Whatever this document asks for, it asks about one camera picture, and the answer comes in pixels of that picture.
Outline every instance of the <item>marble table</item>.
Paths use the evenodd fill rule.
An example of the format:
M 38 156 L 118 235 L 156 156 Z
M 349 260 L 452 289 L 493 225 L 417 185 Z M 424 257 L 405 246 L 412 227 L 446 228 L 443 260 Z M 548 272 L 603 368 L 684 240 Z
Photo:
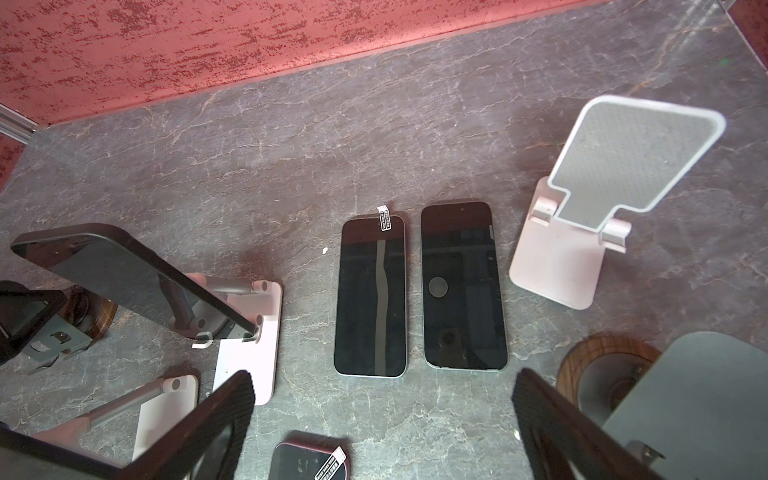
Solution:
M 591 98 L 714 108 L 725 135 L 608 252 L 594 305 L 570 310 L 507 278 L 537 180 Z M 664 349 L 699 330 L 768 349 L 768 78 L 715 0 L 616 0 L 267 81 L 50 127 L 0 194 L 0 243 L 73 223 L 124 228 L 184 271 L 285 289 L 275 393 L 253 414 L 238 478 L 266 478 L 293 431 L 340 439 L 352 474 L 530 478 L 510 402 L 522 366 L 554 381 L 580 339 Z M 477 199 L 494 215 L 510 362 L 446 372 L 423 357 L 419 212 Z M 333 369 L 339 237 L 387 204 L 408 228 L 409 365 L 399 379 Z M 4 278 L 64 286 L 0 251 Z M 0 419 L 47 429 L 159 375 L 210 391 L 217 348 L 125 309 L 86 353 L 26 376 L 0 367 Z M 85 446 L 129 460 L 137 411 Z

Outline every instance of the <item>pull tab sticker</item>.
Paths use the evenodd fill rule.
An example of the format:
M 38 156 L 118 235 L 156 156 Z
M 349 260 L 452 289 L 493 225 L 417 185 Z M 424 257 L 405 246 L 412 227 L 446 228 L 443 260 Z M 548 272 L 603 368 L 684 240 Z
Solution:
M 336 447 L 336 450 L 334 450 L 331 456 L 328 457 L 328 460 L 326 460 L 323 466 L 320 467 L 320 471 L 315 475 L 315 480 L 330 480 L 331 477 L 333 477 L 333 474 L 336 473 L 336 470 L 338 470 L 339 467 L 341 467 L 341 464 L 344 463 L 344 460 L 346 460 L 346 454 L 341 447 Z
M 382 232 L 392 229 L 392 221 L 389 219 L 389 208 L 386 205 L 376 208 L 379 211 L 379 221 L 382 224 Z

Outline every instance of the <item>smartphone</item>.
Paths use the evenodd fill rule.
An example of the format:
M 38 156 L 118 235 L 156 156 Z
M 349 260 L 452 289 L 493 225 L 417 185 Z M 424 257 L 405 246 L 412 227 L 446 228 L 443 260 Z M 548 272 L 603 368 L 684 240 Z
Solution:
M 272 453 L 267 480 L 315 480 L 333 450 L 292 442 L 282 442 Z M 329 480 L 347 480 L 349 458 L 344 460 Z
M 258 326 L 113 225 L 84 223 L 23 233 L 11 250 L 187 338 L 258 335 Z
M 398 377 L 406 370 L 406 226 L 390 217 L 344 224 L 333 365 L 342 375 Z
M 483 202 L 422 210 L 424 354 L 434 367 L 507 364 L 491 208 Z

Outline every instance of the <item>gray anti-slip pad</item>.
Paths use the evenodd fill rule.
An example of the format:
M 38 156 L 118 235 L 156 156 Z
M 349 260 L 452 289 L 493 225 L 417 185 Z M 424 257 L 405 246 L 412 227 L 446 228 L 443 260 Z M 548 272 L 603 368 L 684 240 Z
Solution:
M 653 208 L 725 129 L 716 111 L 604 95 L 581 111 L 549 178 L 557 218 L 599 231 L 619 208 Z

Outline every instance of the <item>phone screen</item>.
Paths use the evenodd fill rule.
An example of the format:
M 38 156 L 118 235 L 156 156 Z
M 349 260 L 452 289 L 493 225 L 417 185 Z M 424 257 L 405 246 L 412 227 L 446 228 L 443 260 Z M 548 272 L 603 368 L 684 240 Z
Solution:
M 341 234 L 336 345 L 343 375 L 397 377 L 406 370 L 406 228 L 391 217 L 350 220 Z
M 187 338 L 253 336 L 220 309 L 114 241 L 87 233 L 56 237 L 55 231 L 36 232 L 40 238 L 51 232 L 51 238 L 15 243 L 12 249 L 20 257 Z
M 507 364 L 491 208 L 482 202 L 422 211 L 424 352 L 433 366 Z
M 272 454 L 268 480 L 315 480 L 315 475 L 330 456 L 330 453 L 281 443 Z M 341 464 L 330 480 L 346 480 L 346 465 Z

